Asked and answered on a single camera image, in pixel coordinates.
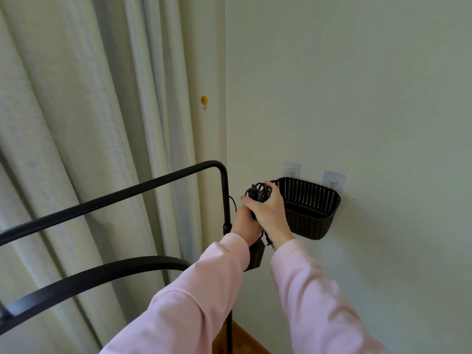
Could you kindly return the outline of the person's right hand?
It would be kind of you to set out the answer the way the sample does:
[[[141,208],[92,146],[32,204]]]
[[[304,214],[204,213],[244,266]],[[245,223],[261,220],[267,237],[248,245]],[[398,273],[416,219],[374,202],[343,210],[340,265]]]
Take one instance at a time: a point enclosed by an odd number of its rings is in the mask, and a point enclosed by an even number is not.
[[[294,239],[286,220],[284,200],[279,188],[271,181],[265,184],[272,187],[272,193],[268,201],[261,203],[257,221],[267,232],[269,239],[274,243],[275,249]]]

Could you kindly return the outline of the person's left hand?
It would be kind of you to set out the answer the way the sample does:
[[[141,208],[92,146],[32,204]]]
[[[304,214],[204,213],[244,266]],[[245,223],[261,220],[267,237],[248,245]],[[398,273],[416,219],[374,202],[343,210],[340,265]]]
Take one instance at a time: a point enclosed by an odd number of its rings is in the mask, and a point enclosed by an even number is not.
[[[251,210],[242,205],[236,212],[232,232],[242,237],[250,247],[259,239],[262,231],[263,228],[259,222],[252,218]]]

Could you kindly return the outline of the black power adapter with cable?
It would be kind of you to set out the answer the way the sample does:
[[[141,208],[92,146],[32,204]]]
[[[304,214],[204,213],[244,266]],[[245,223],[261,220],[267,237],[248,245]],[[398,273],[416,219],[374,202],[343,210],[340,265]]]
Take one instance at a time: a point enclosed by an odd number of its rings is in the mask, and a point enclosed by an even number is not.
[[[259,182],[252,184],[251,187],[246,190],[245,196],[256,202],[263,203],[268,201],[271,193],[271,186]],[[270,246],[273,250],[275,249],[274,243],[269,239],[267,232],[263,230],[257,240],[249,246],[250,261],[244,272],[260,267],[267,246]]]

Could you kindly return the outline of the person's right forearm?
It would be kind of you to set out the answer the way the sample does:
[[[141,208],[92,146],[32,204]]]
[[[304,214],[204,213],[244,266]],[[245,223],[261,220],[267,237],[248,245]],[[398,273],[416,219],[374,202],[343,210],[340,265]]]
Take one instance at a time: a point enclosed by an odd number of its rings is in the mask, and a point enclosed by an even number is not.
[[[271,274],[294,354],[389,354],[299,240],[291,239],[275,251]]]

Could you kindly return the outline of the person's left forearm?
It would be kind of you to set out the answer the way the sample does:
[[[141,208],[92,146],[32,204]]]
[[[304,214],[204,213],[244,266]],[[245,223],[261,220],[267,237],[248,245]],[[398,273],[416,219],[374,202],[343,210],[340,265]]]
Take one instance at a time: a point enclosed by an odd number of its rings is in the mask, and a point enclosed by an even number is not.
[[[249,264],[246,241],[229,233],[152,298],[99,354],[211,354]]]

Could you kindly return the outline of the dark woven plastic basket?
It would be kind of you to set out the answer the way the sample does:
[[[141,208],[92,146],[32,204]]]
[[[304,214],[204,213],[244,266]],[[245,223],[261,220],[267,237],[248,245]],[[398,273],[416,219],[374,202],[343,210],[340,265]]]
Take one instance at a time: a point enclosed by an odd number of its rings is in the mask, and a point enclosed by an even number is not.
[[[282,177],[271,182],[284,199],[291,232],[310,240],[324,238],[341,203],[339,193],[298,178]]]

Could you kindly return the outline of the black metal clothes rack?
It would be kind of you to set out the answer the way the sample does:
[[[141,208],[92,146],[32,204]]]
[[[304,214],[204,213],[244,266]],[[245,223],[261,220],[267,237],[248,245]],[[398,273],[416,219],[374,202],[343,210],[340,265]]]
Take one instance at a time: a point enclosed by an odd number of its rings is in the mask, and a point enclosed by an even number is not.
[[[3,230],[0,232],[0,247],[213,167],[220,171],[224,212],[223,235],[227,235],[232,229],[227,170],[220,161],[209,160]],[[73,274],[8,305],[0,301],[0,337],[36,315],[96,287],[150,271],[184,271],[189,267],[189,262],[171,256],[128,258]]]

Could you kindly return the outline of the cream fabric curtain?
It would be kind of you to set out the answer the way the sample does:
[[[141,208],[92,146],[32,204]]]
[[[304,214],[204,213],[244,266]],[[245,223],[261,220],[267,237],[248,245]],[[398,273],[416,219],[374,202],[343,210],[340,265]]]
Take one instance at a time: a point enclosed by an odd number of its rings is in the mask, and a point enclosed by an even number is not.
[[[180,1],[0,0],[0,232],[196,163]],[[194,175],[0,246],[0,301],[202,252]]]

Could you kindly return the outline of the clear adhesive wall hook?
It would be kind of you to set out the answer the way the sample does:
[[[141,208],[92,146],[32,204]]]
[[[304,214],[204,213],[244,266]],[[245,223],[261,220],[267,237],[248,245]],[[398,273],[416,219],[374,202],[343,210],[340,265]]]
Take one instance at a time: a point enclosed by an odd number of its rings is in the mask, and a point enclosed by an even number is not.
[[[345,187],[346,175],[339,172],[325,170],[322,178],[322,185],[342,193]]]
[[[283,177],[300,179],[301,169],[302,167],[300,164],[285,161],[283,167]]]

